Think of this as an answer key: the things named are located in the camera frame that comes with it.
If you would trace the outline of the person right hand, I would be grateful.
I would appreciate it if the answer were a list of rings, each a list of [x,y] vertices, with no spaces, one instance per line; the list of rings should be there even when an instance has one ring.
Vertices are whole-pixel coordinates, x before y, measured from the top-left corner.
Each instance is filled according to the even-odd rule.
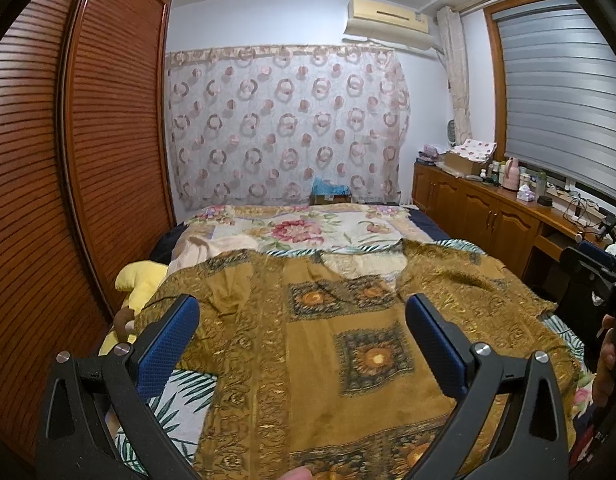
[[[616,320],[610,315],[605,315],[603,318],[602,327],[605,330],[605,337],[600,347],[600,357],[592,387],[593,401],[600,408],[607,404],[611,393],[614,392],[614,380],[611,376],[614,364],[616,364],[616,349],[611,339],[614,322]]]

